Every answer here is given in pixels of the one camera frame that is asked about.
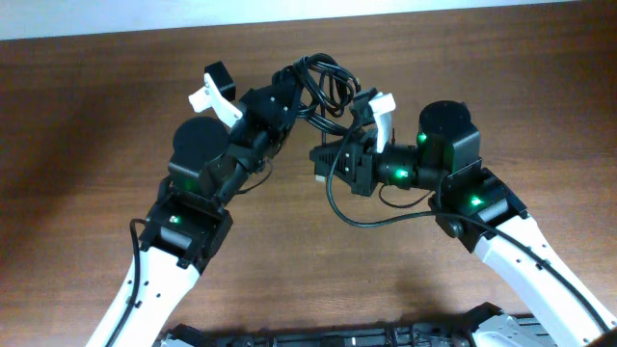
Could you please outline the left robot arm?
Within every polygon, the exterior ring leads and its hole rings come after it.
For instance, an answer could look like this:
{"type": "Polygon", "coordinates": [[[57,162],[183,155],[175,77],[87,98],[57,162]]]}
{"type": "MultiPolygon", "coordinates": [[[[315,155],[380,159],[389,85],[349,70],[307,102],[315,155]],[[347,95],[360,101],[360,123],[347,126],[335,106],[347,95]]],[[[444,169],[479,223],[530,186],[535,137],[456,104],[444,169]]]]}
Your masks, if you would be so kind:
{"type": "Polygon", "coordinates": [[[133,258],[89,345],[153,344],[228,235],[228,204],[281,150],[301,93],[295,84],[270,85],[234,105],[233,87],[208,82],[189,95],[196,116],[174,134],[153,206],[129,223],[133,258]]]}

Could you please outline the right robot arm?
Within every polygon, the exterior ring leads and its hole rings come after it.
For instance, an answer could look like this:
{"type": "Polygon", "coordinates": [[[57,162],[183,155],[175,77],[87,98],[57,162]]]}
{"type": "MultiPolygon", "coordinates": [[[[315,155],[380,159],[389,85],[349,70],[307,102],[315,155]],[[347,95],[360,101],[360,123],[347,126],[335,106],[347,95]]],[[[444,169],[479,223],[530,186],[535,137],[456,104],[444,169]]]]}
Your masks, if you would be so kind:
{"type": "Polygon", "coordinates": [[[309,154],[325,182],[352,193],[377,185],[431,192],[425,216],[497,273],[559,346],[588,346],[616,335],[616,317],[550,246],[526,205],[482,164],[481,135],[462,102],[436,101],[419,114],[416,144],[397,145],[382,129],[353,126],[309,154]]]}

